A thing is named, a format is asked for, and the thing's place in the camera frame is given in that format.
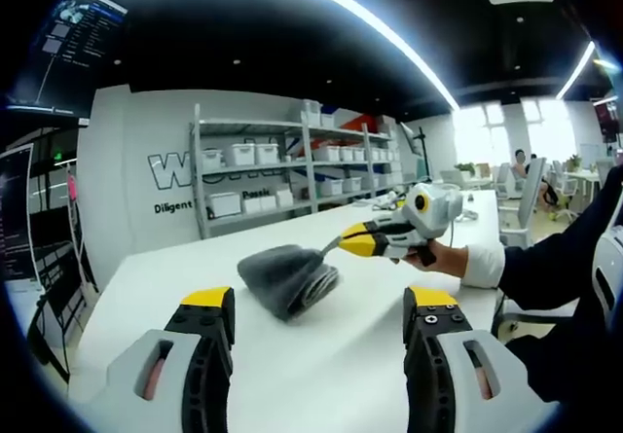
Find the person's right hand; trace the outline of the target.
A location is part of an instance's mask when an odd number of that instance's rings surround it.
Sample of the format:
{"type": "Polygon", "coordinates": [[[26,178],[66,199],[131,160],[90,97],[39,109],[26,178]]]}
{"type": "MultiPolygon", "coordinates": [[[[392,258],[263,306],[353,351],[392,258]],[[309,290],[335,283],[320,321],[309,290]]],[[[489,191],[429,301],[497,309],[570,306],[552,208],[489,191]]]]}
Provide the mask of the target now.
{"type": "Polygon", "coordinates": [[[468,248],[466,246],[456,248],[444,245],[437,240],[430,240],[427,249],[435,256],[436,261],[434,263],[424,265],[416,249],[412,249],[403,258],[403,261],[421,271],[441,272],[457,278],[465,276],[468,263],[468,248]]]}

